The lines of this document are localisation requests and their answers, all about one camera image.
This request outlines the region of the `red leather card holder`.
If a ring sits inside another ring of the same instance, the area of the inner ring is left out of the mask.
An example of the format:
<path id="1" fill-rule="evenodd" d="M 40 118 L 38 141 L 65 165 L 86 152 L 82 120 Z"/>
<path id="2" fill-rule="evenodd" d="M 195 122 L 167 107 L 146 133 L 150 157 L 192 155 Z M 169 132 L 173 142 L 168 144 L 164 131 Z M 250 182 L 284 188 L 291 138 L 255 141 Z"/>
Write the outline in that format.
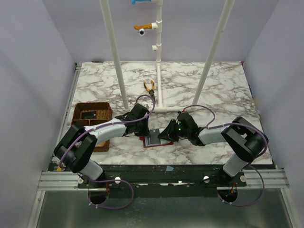
<path id="1" fill-rule="evenodd" d="M 159 139 L 158 133 L 150 133 L 150 136 L 141 136 L 140 140 L 143 142 L 144 148 L 173 145 L 173 142 Z"/>

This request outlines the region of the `black VIP card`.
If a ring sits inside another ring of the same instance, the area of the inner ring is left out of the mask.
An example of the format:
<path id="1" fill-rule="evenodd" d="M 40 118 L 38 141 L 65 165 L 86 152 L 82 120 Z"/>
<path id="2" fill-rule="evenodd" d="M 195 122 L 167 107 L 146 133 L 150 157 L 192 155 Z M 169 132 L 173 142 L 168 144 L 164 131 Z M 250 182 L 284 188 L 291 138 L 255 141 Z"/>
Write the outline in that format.
<path id="1" fill-rule="evenodd" d="M 151 145 L 159 145 L 161 143 L 160 138 L 158 138 L 159 134 L 160 134 L 160 130 L 159 129 L 151 129 L 150 130 L 149 143 Z"/>

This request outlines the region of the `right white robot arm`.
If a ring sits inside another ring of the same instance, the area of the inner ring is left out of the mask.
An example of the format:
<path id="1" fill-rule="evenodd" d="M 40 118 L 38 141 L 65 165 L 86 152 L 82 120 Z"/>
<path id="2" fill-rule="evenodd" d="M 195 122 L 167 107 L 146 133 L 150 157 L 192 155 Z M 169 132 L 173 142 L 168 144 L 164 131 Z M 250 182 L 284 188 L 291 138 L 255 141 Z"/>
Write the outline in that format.
<path id="1" fill-rule="evenodd" d="M 234 154 L 223 165 L 223 172 L 235 177 L 244 167 L 263 155 L 268 148 L 268 138 L 243 117 L 218 126 L 199 127 L 192 116 L 179 113 L 176 120 L 158 135 L 159 139 L 177 142 L 180 138 L 189 140 L 195 146 L 213 143 L 228 143 Z"/>

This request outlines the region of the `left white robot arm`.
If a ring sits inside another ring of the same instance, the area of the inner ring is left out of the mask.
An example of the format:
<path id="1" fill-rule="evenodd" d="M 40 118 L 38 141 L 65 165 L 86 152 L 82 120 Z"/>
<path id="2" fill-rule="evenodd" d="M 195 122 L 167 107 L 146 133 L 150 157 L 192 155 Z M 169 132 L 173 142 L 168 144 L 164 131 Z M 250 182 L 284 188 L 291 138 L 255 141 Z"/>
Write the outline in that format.
<path id="1" fill-rule="evenodd" d="M 59 163 L 65 165 L 73 173 L 80 173 L 92 180 L 99 180 L 104 172 L 97 162 L 91 159 L 96 145 L 112 138 L 124 137 L 128 134 L 147 136 L 149 110 L 136 104 L 133 109 L 112 120 L 92 125 L 73 124 L 55 147 L 53 154 Z"/>

